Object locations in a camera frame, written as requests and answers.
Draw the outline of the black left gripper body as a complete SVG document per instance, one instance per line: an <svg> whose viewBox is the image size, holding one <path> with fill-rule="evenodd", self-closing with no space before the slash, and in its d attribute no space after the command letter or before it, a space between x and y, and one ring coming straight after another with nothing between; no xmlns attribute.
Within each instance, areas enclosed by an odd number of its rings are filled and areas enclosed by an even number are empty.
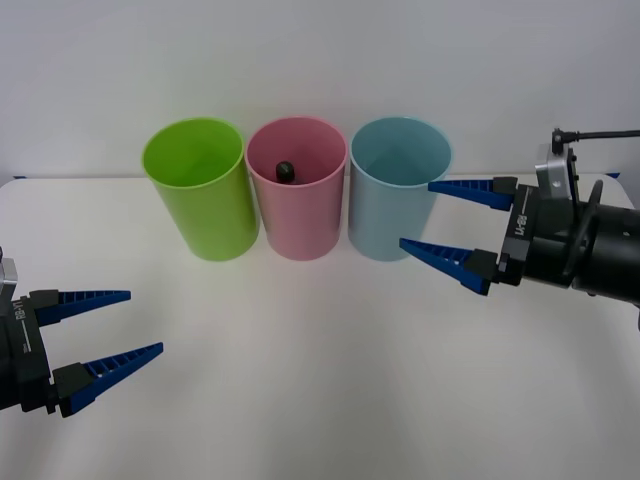
<svg viewBox="0 0 640 480"><path fill-rule="evenodd" d="M56 305L55 290L37 290L9 302L1 315L1 409L56 410L55 388L40 332L38 310Z"/></svg>

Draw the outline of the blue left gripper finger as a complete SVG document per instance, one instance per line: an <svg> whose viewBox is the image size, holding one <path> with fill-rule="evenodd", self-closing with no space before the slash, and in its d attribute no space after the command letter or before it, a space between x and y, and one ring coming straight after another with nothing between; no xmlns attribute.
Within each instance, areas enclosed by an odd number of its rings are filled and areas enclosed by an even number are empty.
<svg viewBox="0 0 640 480"><path fill-rule="evenodd" d="M39 326L49 326L64 319L109 305L129 301L128 290L59 291L37 290L29 293Z"/></svg>
<svg viewBox="0 0 640 480"><path fill-rule="evenodd" d="M63 418L75 415L98 396L147 365L164 351L162 342L53 371L57 406Z"/></svg>

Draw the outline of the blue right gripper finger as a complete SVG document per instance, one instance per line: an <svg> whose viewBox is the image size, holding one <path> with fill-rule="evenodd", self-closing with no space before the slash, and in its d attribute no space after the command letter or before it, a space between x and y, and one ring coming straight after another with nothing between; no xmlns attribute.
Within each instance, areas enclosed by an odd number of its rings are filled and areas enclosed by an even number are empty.
<svg viewBox="0 0 640 480"><path fill-rule="evenodd" d="M518 180L501 176L491 179L441 180L428 184L432 193L448 195L485 205L494 210L509 211L514 202Z"/></svg>
<svg viewBox="0 0 640 480"><path fill-rule="evenodd" d="M401 238L409 255L455 279L476 294L487 296L497 270L498 255L482 249L468 250Z"/></svg>

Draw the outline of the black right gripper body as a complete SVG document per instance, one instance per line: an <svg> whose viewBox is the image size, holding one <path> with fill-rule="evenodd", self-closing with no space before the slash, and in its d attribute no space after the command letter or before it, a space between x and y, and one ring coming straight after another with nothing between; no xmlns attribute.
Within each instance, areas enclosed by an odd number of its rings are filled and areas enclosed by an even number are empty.
<svg viewBox="0 0 640 480"><path fill-rule="evenodd" d="M539 188L518 185L498 257L497 281L518 286L526 279L568 288L571 278L565 267L575 221L574 201L544 198Z"/></svg>

